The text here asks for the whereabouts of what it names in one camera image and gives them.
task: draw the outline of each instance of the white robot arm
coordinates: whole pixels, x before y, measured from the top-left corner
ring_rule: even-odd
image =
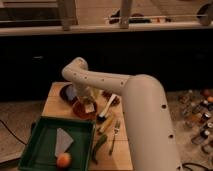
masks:
[[[87,86],[122,96],[122,107],[134,171],[182,171],[164,89],[148,75],[119,75],[88,71],[76,58],[62,71],[77,95]]]

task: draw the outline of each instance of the green vegetable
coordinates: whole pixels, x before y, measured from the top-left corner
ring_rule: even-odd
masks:
[[[96,153],[100,149],[100,147],[106,142],[106,140],[107,140],[107,135],[102,134],[92,150],[92,161],[95,164],[98,164],[98,160],[96,159]]]

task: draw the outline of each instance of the bottle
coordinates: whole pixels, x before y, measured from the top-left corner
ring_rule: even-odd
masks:
[[[200,131],[203,131],[203,130],[208,130],[209,132],[212,132],[212,131],[213,131],[213,123],[212,123],[212,122],[206,123],[206,124],[200,129]]]
[[[185,104],[192,99],[192,96],[193,96],[193,91],[188,90],[187,93],[185,93],[179,97],[179,102]]]
[[[211,140],[208,144],[201,147],[202,151],[206,154],[211,154],[213,152],[213,140]]]
[[[190,104],[188,104],[186,107],[184,107],[181,111],[181,116],[185,117],[189,114],[189,112],[191,111],[191,109],[193,107],[195,107],[196,104],[194,102],[191,102]]]
[[[200,123],[203,124],[206,121],[208,121],[211,118],[211,113],[205,112],[202,114],[202,117],[200,118]]]
[[[200,119],[202,117],[201,113],[197,113],[196,115],[194,114],[190,114],[186,117],[185,119],[185,124],[192,128],[193,126],[195,126],[196,124],[200,123]]]
[[[199,145],[203,141],[205,141],[208,136],[210,135],[210,132],[208,130],[201,131],[197,136],[191,139],[193,144]]]
[[[209,104],[209,102],[207,100],[201,101],[198,105],[196,105],[192,109],[192,113],[196,114],[196,113],[202,112],[202,110],[204,110],[204,108],[207,108],[208,104]]]

